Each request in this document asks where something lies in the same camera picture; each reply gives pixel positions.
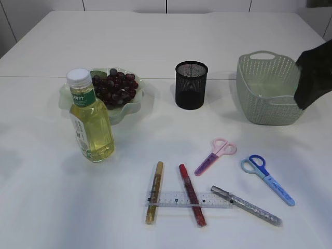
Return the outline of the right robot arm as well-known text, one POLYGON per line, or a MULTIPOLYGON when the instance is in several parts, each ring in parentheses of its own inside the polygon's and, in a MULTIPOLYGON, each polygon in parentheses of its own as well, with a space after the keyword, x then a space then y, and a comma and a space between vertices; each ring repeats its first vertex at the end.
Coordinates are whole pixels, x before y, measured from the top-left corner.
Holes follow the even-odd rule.
POLYGON ((300 109, 305 110, 318 98, 331 92, 331 40, 304 51, 296 65, 300 77, 294 100, 300 109))

